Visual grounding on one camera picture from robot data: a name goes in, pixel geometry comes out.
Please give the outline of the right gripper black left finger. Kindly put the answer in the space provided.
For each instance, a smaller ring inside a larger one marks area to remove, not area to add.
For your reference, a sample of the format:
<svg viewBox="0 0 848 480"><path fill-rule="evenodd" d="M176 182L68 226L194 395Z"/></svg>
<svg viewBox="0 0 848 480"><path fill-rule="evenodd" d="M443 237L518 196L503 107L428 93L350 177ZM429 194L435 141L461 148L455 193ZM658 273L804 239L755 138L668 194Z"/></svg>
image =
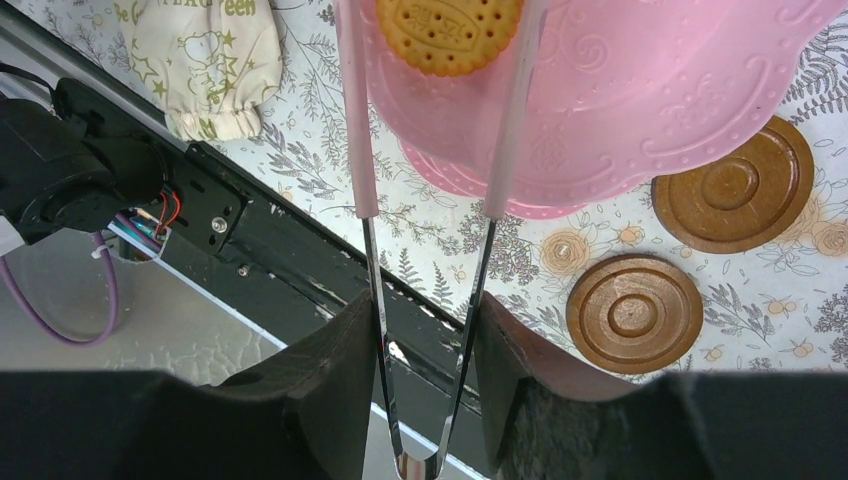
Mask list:
<svg viewBox="0 0 848 480"><path fill-rule="evenodd" d="M161 371L5 372L5 479L358 479L376 323L363 291L217 386Z"/></svg>

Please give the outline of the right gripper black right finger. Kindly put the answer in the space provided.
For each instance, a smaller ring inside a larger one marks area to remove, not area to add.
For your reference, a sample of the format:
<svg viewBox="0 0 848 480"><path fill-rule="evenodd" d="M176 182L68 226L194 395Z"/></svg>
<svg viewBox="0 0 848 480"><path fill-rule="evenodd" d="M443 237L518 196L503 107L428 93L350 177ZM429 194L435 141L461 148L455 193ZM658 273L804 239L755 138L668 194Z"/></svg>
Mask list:
<svg viewBox="0 0 848 480"><path fill-rule="evenodd" d="M843 373L665 373L637 385L485 295L474 342L499 479L843 479Z"/></svg>

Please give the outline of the pink handled metal tongs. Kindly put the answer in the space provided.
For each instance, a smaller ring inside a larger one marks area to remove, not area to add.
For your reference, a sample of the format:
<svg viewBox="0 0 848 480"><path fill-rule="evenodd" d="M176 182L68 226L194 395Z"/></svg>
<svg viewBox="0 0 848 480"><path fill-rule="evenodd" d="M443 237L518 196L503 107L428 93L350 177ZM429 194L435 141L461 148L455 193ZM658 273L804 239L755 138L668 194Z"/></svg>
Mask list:
<svg viewBox="0 0 848 480"><path fill-rule="evenodd" d="M548 8L549 4L546 1L528 1L521 17L512 73L508 78L506 102L499 124L484 199L483 212L487 223L464 322L461 349L456 360L449 411L444 418L437 450L426 459L417 459L403 445L392 375L390 337L374 226L374 220L379 214L379 205L369 130L366 54L363 44L361 9L357 1L338 1L335 4L354 207L357 217L362 222L372 316L378 326L377 360L383 400L396 471L401 479L437 479L448 457L471 361L496 228L499 220L505 215L510 197L512 175L520 152L529 89Z"/></svg>

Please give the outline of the round dotted biscuit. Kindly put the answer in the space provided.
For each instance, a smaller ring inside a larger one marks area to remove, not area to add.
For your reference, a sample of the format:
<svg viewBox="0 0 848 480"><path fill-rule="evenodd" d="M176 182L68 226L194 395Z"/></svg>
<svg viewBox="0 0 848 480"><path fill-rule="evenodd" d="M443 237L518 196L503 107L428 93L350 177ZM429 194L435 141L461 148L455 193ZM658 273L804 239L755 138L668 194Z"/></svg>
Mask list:
<svg viewBox="0 0 848 480"><path fill-rule="evenodd" d="M394 53L425 75L458 77L493 62L518 30L522 0L378 0Z"/></svg>

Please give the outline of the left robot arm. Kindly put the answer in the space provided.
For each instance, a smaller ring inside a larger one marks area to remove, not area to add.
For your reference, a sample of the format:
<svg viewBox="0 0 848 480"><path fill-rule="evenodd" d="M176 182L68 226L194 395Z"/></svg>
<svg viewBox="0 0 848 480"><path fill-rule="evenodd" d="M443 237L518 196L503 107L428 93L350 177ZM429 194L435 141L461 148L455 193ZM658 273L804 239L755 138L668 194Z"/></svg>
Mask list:
<svg viewBox="0 0 848 480"><path fill-rule="evenodd" d="M68 78L48 109L1 99L1 245L95 233L155 202L173 177L173 149L97 90Z"/></svg>

